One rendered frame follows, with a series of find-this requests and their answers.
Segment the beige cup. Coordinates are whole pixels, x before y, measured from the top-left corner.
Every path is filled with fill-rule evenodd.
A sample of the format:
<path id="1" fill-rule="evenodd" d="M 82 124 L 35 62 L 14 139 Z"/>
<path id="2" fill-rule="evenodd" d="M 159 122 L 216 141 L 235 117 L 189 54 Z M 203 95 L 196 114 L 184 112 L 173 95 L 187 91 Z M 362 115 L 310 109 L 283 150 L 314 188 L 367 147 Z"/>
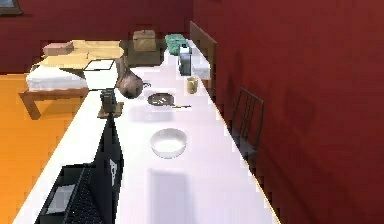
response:
<path id="1" fill-rule="evenodd" d="M 186 88 L 189 94 L 195 94 L 198 88 L 198 79 L 196 77 L 189 77 L 186 79 Z"/>

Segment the white bowl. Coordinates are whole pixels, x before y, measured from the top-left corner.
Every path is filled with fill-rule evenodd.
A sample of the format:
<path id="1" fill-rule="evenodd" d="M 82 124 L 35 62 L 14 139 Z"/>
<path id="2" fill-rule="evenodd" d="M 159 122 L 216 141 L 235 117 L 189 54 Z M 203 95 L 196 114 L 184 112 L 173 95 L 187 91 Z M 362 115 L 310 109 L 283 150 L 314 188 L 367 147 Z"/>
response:
<path id="1" fill-rule="evenodd" d="M 176 128 L 165 128 L 152 135 L 150 145 L 158 157 L 173 159 L 185 151 L 187 135 Z"/>

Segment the white block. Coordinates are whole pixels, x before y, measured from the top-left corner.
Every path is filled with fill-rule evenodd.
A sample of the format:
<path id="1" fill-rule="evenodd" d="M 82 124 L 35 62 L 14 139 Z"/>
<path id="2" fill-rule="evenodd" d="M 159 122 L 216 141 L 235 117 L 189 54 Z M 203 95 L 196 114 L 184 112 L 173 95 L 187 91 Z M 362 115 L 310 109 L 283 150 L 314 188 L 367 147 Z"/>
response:
<path id="1" fill-rule="evenodd" d="M 192 75 L 200 79 L 209 79 L 211 77 L 210 64 L 204 60 L 193 60 Z"/>

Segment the dark slatted chair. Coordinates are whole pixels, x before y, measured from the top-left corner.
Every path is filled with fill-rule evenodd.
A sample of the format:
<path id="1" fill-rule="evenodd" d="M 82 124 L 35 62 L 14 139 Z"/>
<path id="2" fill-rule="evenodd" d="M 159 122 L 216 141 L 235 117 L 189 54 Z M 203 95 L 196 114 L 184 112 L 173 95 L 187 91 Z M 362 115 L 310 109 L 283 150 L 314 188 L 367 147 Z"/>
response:
<path id="1" fill-rule="evenodd" d="M 264 118 L 264 100 L 239 89 L 229 131 L 241 156 L 252 167 L 257 157 Z"/>

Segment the brown wooden chair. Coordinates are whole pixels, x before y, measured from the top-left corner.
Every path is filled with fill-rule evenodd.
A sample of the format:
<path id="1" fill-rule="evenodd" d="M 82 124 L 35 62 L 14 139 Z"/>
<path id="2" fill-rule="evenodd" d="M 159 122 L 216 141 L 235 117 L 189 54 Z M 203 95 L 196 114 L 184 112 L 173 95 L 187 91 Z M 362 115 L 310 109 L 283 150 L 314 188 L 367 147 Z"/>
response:
<path id="1" fill-rule="evenodd" d="M 217 42 L 193 21 L 190 22 L 190 38 L 210 65 L 210 77 L 203 83 L 209 90 L 215 89 Z"/>

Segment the brown round kettle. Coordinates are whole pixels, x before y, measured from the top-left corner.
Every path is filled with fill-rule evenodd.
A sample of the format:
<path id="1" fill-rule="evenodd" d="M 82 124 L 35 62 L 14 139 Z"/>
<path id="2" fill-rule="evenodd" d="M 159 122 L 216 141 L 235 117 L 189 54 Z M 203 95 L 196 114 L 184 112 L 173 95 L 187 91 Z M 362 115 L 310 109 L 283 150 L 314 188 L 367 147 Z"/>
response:
<path id="1" fill-rule="evenodd" d="M 128 99 L 137 98 L 144 88 L 150 87 L 149 82 L 144 82 L 139 76 L 125 65 L 122 57 L 115 60 L 118 72 L 118 80 L 115 87 Z"/>

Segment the dark olive chest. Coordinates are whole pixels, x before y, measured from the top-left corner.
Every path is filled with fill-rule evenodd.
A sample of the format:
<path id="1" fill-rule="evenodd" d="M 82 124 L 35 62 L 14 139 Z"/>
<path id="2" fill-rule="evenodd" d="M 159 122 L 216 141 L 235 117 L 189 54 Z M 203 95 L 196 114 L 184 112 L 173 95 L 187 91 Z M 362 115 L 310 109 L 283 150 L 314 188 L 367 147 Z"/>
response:
<path id="1" fill-rule="evenodd" d="M 124 50 L 123 61 L 127 68 L 160 66 L 164 60 L 167 48 L 164 39 L 156 40 L 156 50 L 151 52 L 138 52 L 134 50 L 132 40 L 121 40 L 120 47 Z"/>

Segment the long white table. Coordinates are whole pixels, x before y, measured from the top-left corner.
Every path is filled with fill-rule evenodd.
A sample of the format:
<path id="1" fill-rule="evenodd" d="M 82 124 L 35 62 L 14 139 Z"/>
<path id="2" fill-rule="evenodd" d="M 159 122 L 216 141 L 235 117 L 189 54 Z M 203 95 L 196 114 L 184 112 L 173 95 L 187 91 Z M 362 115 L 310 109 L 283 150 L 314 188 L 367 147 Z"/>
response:
<path id="1" fill-rule="evenodd" d="M 124 103 L 114 118 L 124 159 L 115 224 L 277 224 L 205 87 L 189 94 L 174 56 L 133 72 L 151 84 L 137 98 L 107 88 Z M 102 90 L 89 90 L 12 224 L 35 223 L 63 166 L 94 160 L 107 121 L 98 117 Z M 190 108 L 152 106 L 147 97 L 157 92 Z M 185 151 L 173 159 L 158 157 L 150 145 L 165 128 L 187 135 Z"/>

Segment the tan cardboard box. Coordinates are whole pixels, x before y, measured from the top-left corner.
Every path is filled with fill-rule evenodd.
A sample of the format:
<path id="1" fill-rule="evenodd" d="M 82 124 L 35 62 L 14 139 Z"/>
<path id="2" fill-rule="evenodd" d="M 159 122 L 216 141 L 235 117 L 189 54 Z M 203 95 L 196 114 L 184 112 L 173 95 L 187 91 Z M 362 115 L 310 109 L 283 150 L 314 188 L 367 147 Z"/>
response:
<path id="1" fill-rule="evenodd" d="M 154 30 L 139 30 L 133 34 L 134 49 L 137 52 L 153 52 L 156 50 L 156 33 Z"/>

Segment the white box with black rim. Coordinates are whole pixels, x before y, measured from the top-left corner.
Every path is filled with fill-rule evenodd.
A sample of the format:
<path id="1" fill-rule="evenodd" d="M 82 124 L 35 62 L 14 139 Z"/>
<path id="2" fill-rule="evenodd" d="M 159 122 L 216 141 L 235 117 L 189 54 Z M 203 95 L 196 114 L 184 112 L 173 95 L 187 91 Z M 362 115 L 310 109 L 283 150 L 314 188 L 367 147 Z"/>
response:
<path id="1" fill-rule="evenodd" d="M 83 72 L 90 90 L 114 88 L 118 79 L 116 63 L 113 59 L 92 60 Z"/>

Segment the beige blanket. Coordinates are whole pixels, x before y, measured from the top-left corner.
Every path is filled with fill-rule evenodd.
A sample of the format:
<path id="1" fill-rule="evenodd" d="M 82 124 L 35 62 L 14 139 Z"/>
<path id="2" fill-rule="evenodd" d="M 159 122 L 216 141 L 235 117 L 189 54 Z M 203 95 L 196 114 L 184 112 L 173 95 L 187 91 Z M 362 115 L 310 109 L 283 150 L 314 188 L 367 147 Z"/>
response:
<path id="1" fill-rule="evenodd" d="M 46 67 L 84 69 L 92 60 L 117 59 L 124 50 L 119 41 L 72 40 L 73 51 L 67 55 L 46 56 L 39 65 Z"/>

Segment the black laptop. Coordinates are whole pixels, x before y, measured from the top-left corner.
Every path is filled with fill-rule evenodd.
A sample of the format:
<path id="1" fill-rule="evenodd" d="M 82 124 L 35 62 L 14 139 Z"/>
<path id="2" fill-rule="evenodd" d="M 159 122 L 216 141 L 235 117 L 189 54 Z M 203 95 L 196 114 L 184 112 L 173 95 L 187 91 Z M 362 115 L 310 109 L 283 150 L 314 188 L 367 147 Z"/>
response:
<path id="1" fill-rule="evenodd" d="M 123 166 L 109 115 L 94 160 L 61 168 L 34 224 L 115 224 Z"/>

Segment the wooden bed with white mattress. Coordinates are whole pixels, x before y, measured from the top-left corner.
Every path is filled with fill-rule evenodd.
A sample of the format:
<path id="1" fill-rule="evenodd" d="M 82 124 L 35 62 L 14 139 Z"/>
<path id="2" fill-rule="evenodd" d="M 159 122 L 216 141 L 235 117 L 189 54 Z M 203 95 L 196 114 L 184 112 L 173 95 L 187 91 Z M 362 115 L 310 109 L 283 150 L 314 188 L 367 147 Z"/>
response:
<path id="1" fill-rule="evenodd" d="M 36 101 L 85 97 L 90 89 L 84 78 L 84 69 L 34 64 L 26 76 L 27 88 L 19 93 L 30 118 L 37 120 L 41 116 Z"/>

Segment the pink pillow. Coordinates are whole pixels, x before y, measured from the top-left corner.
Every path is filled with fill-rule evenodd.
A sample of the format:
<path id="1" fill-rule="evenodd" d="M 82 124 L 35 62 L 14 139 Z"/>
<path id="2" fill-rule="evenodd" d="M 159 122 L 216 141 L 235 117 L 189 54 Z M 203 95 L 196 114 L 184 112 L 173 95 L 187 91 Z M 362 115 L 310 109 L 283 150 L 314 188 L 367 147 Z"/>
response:
<path id="1" fill-rule="evenodd" d="M 73 49 L 74 46 L 72 42 L 50 43 L 43 47 L 43 52 L 46 56 L 58 56 L 69 54 Z"/>

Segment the framed wall picture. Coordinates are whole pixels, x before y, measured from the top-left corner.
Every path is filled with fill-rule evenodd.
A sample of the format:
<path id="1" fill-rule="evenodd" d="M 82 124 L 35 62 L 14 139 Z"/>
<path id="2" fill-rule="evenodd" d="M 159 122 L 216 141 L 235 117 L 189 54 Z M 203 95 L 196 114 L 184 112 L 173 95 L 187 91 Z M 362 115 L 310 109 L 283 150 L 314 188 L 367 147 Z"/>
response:
<path id="1" fill-rule="evenodd" d="M 0 0 L 0 16 L 20 14 L 22 14 L 22 10 L 18 0 Z"/>

